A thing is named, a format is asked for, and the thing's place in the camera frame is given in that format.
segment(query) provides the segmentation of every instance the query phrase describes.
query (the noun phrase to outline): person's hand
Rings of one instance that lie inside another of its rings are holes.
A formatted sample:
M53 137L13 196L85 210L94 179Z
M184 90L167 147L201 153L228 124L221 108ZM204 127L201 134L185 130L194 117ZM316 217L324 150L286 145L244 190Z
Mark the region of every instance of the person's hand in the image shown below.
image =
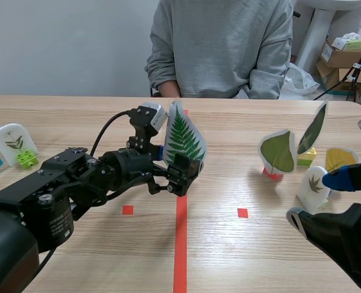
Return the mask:
M166 81L159 87L159 91L163 98L180 98L181 91L179 90L178 83L176 81Z

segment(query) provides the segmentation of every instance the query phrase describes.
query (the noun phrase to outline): black tripod stand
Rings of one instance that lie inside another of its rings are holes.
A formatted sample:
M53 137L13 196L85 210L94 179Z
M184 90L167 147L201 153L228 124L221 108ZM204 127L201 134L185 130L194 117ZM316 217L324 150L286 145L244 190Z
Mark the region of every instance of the black tripod stand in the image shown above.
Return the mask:
M347 72L346 76L344 76L344 78L338 82L337 84L335 84L333 87L331 87L329 90L326 90L324 93L322 93L320 96L318 96L317 98L314 99L314 101L320 99L322 96L328 94L331 90L333 90L334 88L336 88L338 85L346 82L347 80L351 81L351 85L350 85L350 89L349 92L347 94L347 99L346 101L349 100L350 97L350 93L354 92L354 101L356 100L356 92L357 92L357 83L358 83L358 78L359 78L359 74L361 73L361 59L359 60L358 63L355 63L351 69L349 70L349 72Z

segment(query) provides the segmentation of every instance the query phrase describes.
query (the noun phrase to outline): white wall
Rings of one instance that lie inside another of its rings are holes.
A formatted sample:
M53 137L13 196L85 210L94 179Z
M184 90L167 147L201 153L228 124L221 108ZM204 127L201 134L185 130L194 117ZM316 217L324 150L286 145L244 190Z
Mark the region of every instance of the white wall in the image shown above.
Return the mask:
M0 94L148 96L159 0L0 0Z
M361 6L352 11L338 11L332 21L329 35L332 38L341 37L348 32L357 32L361 27Z
M301 13L301 18L293 19L293 54L298 55L301 50L301 45L304 42L305 35L307 33L313 9L298 3L298 0L294 0L295 10ZM361 26L361 7L358 9L344 12L339 11L332 21L329 31L330 37L341 37L348 32L357 32Z

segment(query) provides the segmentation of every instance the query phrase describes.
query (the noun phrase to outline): wooden table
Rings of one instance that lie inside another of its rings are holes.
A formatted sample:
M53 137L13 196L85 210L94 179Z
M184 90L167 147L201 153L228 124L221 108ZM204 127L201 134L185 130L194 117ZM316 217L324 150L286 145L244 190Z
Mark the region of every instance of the wooden table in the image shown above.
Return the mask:
M139 106L140 98L0 96L0 126L27 127L43 161L66 147L90 148L113 114ZM150 99L169 108L170 99ZM188 292L361 292L326 255L304 240L285 214L305 170L276 184L262 176L257 152L267 134L290 128L298 142L320 102L184 99L185 109L206 138L202 175L188 193ZM361 160L361 107L331 102L314 164L324 166L326 149L346 147ZM126 118L106 132L97 154L125 146L133 128ZM164 131L153 141L163 143ZM31 171L6 164L0 189ZM136 187L75 223L25 290L35 292L173 292L176 197ZM361 192L334 196L328 212L342 212ZM121 215L134 205L134 215ZM240 219L246 208L248 219Z

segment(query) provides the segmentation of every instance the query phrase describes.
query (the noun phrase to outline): robotic arm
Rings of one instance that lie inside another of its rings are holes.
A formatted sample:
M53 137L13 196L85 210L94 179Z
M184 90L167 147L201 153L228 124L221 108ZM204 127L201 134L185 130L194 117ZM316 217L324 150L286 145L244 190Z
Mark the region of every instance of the robotic arm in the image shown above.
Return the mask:
M323 184L339 191L360 191L361 164L344 166L327 174ZM288 211L287 220L361 288L361 204L354 203L342 214L311 215L294 208Z
M101 136L122 115L130 117L135 135L127 148L96 159L93 155ZM73 222L90 208L141 184L148 185L150 194L167 190L182 197L198 177L203 163L180 154L168 168L153 163L162 155L162 147L150 143L166 120L161 106L147 103L115 117L102 130L90 155L86 148L69 148L0 191L0 293L22 292L42 268L38 254L52 253L67 241ZM155 176L165 177L168 185L156 184Z

